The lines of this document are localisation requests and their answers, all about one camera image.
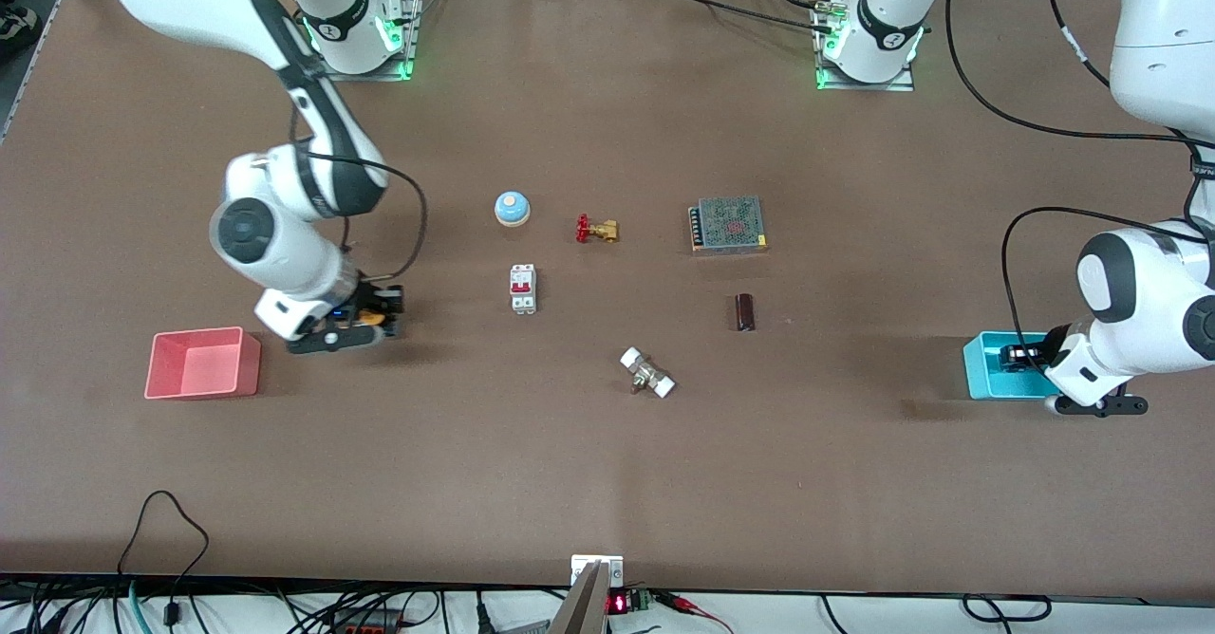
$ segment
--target white circuit breaker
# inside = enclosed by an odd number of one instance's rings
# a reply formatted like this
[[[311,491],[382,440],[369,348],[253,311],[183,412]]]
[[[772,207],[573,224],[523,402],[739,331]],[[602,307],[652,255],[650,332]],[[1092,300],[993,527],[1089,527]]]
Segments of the white circuit breaker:
[[[510,267],[510,308],[516,315],[536,313],[536,265]]]

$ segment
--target white cap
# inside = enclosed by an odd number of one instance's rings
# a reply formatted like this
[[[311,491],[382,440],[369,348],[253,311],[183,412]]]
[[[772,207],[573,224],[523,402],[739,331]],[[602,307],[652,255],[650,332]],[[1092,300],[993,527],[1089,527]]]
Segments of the white cap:
[[[672,389],[676,389],[676,381],[671,379],[671,375],[666,375],[666,378],[654,386],[654,392],[665,400],[665,397],[671,394]]]
[[[625,352],[625,356],[620,358],[620,362],[627,369],[632,369],[633,364],[638,362],[638,358],[642,358],[640,350],[638,350],[637,347],[629,347],[627,352]]]

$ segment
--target metal post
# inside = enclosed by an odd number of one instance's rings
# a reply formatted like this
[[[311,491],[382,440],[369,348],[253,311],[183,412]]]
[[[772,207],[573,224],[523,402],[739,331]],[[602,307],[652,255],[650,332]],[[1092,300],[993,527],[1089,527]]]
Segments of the metal post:
[[[608,591],[611,564],[590,561],[570,587],[561,608],[553,616],[548,634],[603,634],[608,624]]]

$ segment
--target dark brown cylindrical object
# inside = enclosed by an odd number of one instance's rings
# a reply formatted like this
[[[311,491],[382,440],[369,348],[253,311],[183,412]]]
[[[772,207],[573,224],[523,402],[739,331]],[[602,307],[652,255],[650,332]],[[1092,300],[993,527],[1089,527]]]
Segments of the dark brown cylindrical object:
[[[738,323],[738,330],[755,330],[756,306],[751,295],[742,293],[734,296],[734,321]]]

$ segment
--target white bracket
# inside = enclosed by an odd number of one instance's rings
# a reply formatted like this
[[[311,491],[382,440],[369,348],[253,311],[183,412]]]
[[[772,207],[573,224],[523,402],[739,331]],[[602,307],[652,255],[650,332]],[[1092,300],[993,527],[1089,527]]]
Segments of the white bracket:
[[[589,562],[605,562],[611,570],[611,588],[617,589],[625,585],[625,556],[599,556],[590,554],[575,554],[570,557],[570,584],[578,581],[582,568]]]

